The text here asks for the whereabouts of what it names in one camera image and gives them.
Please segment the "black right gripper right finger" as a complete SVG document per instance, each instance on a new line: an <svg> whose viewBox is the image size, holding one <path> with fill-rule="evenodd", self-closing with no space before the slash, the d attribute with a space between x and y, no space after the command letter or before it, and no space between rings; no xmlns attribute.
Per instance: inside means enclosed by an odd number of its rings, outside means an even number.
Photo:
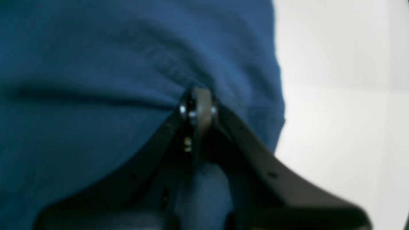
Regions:
<svg viewBox="0 0 409 230"><path fill-rule="evenodd" d="M206 88L193 89L194 163L227 177L233 209L225 230L371 230L357 205L313 185L281 163Z"/></svg>

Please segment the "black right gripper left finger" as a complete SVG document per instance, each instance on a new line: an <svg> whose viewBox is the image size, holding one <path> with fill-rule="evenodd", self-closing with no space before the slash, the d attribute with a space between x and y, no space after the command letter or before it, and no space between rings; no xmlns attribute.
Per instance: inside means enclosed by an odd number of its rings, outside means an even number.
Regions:
<svg viewBox="0 0 409 230"><path fill-rule="evenodd" d="M180 230L175 203L199 159L200 89L192 88L127 163L46 208L35 229Z"/></svg>

